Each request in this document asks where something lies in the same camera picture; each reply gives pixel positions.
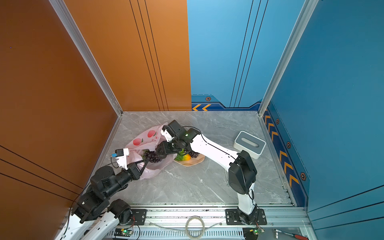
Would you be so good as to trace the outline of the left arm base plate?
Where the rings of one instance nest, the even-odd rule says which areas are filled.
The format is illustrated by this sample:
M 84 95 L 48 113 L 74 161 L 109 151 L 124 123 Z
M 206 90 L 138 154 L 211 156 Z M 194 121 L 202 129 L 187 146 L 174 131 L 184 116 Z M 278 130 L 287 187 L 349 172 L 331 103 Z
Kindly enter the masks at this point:
M 143 226 L 147 218 L 147 212 L 147 209 L 131 209 L 131 215 L 127 225 Z

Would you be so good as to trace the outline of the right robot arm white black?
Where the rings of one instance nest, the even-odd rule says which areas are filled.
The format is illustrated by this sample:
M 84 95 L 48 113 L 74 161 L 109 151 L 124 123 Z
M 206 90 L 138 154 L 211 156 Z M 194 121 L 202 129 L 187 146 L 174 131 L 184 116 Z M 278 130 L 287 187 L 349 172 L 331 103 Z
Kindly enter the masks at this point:
M 237 213 L 240 221 L 246 225 L 256 222 L 254 185 L 257 169 L 248 152 L 242 150 L 238 153 L 226 149 L 206 138 L 199 129 L 181 126 L 175 120 L 163 126 L 161 135 L 165 140 L 156 147 L 156 154 L 160 159 L 193 151 L 213 160 L 225 169 L 229 186 L 238 194 Z

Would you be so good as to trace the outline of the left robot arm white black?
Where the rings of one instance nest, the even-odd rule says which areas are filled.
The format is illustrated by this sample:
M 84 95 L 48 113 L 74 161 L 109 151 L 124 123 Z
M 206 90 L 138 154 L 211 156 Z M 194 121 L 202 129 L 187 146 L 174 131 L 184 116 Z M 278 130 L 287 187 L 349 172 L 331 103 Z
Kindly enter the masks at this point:
M 111 231 L 116 237 L 125 237 L 134 227 L 144 225 L 147 210 L 133 210 L 121 199 L 110 202 L 116 193 L 139 180 L 148 160 L 134 162 L 115 174 L 111 166 L 99 168 L 90 179 L 90 185 L 79 197 L 57 240 L 102 240 Z

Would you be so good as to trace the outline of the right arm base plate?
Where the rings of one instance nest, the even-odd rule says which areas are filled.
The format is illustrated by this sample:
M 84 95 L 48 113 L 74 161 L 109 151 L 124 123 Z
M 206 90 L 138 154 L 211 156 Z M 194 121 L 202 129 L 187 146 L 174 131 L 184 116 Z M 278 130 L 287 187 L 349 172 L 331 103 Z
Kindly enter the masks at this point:
M 227 225 L 261 225 L 268 224 L 265 211 L 260 208 L 255 208 L 249 215 L 246 215 L 239 209 L 226 209 Z

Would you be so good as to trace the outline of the pink printed plastic bag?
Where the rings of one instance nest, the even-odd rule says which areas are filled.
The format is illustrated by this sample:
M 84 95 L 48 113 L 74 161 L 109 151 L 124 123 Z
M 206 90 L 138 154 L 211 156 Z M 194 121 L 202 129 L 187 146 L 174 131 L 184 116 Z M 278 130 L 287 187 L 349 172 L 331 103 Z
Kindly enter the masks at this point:
M 127 165 L 133 162 L 143 160 L 142 155 L 144 150 L 155 151 L 156 147 L 166 139 L 161 135 L 163 125 L 152 127 L 134 138 L 125 148 L 129 149 L 129 156 L 127 158 Z M 175 158 L 177 154 L 168 155 L 159 163 L 148 163 L 146 169 L 140 177 L 140 180 L 151 179 L 157 176 L 162 169 L 168 166 Z

